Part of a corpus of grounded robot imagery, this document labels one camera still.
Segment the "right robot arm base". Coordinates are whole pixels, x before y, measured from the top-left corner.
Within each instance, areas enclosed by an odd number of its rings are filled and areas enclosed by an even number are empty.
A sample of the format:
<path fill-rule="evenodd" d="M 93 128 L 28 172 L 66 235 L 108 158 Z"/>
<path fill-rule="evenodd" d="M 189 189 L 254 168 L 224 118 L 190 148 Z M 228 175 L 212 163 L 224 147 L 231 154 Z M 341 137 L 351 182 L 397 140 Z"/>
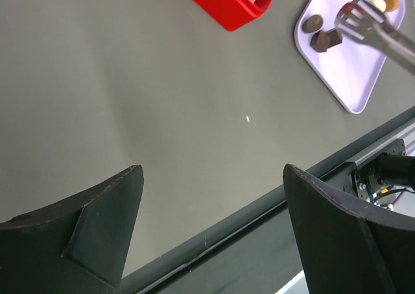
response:
<path fill-rule="evenodd" d="M 404 140 L 395 139 L 361 163 L 354 164 L 340 188 L 392 210 L 404 193 L 414 194 L 414 157 L 407 152 Z"/>

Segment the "square dark chocolate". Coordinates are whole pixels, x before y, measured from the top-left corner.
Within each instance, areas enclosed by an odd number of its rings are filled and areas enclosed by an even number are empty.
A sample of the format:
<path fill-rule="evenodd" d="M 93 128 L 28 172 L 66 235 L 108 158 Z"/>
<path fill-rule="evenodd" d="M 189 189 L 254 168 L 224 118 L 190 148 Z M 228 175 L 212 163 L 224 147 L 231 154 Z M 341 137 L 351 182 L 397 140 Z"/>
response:
<path fill-rule="evenodd" d="M 331 38 L 324 31 L 318 31 L 313 34 L 310 46 L 317 53 L 324 53 L 328 50 Z"/>

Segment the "dark chocolate block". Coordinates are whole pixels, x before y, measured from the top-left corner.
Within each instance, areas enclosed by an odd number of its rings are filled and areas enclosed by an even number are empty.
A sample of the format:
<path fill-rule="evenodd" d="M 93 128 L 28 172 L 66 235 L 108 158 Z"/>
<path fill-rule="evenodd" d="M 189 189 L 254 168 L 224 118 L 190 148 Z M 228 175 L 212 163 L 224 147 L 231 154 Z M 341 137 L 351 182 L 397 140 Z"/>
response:
<path fill-rule="evenodd" d="M 329 38 L 328 49 L 341 44 L 343 41 L 342 33 L 336 28 L 327 31 L 326 34 Z"/>

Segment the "metal serving tongs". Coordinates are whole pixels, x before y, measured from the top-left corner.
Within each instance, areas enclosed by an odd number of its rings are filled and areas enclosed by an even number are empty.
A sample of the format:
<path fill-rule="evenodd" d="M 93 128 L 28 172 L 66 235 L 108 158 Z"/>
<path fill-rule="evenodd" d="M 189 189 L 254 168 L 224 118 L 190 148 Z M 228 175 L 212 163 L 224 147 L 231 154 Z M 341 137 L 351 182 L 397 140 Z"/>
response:
<path fill-rule="evenodd" d="M 344 4 L 335 17 L 335 27 L 354 42 L 374 48 L 414 74 L 414 41 L 369 1 Z"/>

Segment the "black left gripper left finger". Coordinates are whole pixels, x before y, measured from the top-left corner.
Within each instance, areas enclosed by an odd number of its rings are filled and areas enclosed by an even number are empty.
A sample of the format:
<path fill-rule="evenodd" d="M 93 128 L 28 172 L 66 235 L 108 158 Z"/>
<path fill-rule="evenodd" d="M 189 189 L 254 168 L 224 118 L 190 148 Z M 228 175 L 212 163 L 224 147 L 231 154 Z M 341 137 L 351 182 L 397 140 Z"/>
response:
<path fill-rule="evenodd" d="M 2 293 L 114 293 L 144 186 L 132 165 L 109 179 L 1 223 Z"/>

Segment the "round dark chocolate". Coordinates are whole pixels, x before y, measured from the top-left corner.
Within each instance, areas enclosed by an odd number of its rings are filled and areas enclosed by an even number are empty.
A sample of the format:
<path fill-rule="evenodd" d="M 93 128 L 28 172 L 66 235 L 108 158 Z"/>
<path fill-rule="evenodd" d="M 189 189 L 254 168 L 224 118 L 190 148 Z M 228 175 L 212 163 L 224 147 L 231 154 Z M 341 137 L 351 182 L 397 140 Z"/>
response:
<path fill-rule="evenodd" d="M 320 14 L 314 14 L 304 20 L 304 22 L 302 23 L 302 31 L 308 34 L 314 33 L 319 31 L 322 28 L 323 24 L 323 17 Z"/>

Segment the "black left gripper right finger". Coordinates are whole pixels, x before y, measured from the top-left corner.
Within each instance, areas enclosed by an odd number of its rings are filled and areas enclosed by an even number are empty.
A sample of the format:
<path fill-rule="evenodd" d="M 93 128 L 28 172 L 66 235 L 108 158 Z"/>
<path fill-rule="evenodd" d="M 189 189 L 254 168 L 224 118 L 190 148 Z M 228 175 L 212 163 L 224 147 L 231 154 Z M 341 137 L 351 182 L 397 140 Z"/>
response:
<path fill-rule="evenodd" d="M 310 293 L 413 293 L 414 218 L 287 164 L 283 187 Z"/>

